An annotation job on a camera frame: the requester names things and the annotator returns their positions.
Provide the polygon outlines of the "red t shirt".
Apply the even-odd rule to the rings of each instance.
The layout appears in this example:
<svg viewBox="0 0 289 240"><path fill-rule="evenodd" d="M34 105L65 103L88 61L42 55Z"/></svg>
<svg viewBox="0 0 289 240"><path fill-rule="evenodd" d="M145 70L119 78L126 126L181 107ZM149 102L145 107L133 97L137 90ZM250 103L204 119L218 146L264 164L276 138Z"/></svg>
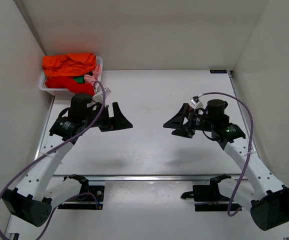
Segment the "red t shirt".
<svg viewBox="0 0 289 240"><path fill-rule="evenodd" d="M94 96L94 86L90 83L78 83L68 76L48 77L45 85L50 89L67 89L74 94L89 94Z"/></svg>

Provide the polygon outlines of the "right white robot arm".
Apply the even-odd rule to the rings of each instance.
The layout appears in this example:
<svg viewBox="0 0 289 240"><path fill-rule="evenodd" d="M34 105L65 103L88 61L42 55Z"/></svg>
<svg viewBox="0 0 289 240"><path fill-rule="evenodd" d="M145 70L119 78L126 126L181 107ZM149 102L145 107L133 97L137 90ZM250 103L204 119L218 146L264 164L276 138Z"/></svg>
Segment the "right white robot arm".
<svg viewBox="0 0 289 240"><path fill-rule="evenodd" d="M217 142L241 169L252 188L245 186L235 190L237 182L227 174L210 179L209 196L214 200L223 197L250 212L254 223L263 231L289 222L289 187L282 183L266 167L256 153L249 148L249 139L241 128L230 122L225 113L226 101L212 99L202 107L197 97L194 106L184 103L179 112L163 124L172 129L172 135L191 139L196 131L210 132L211 141Z"/></svg>

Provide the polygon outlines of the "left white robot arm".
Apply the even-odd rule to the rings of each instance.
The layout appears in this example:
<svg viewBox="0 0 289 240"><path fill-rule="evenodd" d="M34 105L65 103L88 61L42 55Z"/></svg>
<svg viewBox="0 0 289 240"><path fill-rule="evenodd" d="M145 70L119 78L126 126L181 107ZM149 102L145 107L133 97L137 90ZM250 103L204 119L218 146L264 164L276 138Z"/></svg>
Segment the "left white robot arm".
<svg viewBox="0 0 289 240"><path fill-rule="evenodd" d="M57 206L71 198L84 199L88 196L89 181L82 175L72 174L54 187L48 188L48 185L63 158L88 128L109 132L133 127L117 102L112 103L113 116L110 116L102 95L96 94L96 98L94 100L87 93L77 93L71 98L70 106L59 113L49 135L59 136L62 146L50 146L16 187L6 189L2 194L2 200L12 215L40 227Z"/></svg>

